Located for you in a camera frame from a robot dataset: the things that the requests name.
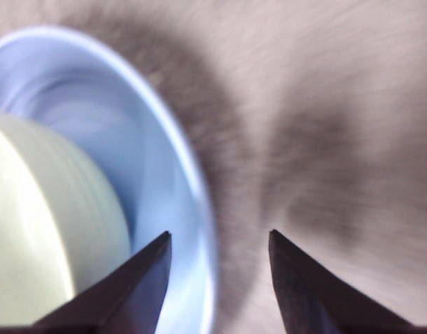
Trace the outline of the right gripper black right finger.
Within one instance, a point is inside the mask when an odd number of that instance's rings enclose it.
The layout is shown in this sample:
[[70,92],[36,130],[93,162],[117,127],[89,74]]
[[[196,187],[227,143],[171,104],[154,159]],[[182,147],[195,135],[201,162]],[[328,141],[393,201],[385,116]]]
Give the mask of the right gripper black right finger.
[[347,284],[272,230],[272,284],[287,333],[418,333],[419,328]]

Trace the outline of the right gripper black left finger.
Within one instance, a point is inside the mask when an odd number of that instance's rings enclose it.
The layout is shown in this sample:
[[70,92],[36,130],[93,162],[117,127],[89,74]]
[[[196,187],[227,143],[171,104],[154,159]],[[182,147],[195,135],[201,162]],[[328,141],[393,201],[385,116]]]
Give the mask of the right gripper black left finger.
[[166,295],[171,235],[30,326],[28,333],[154,333]]

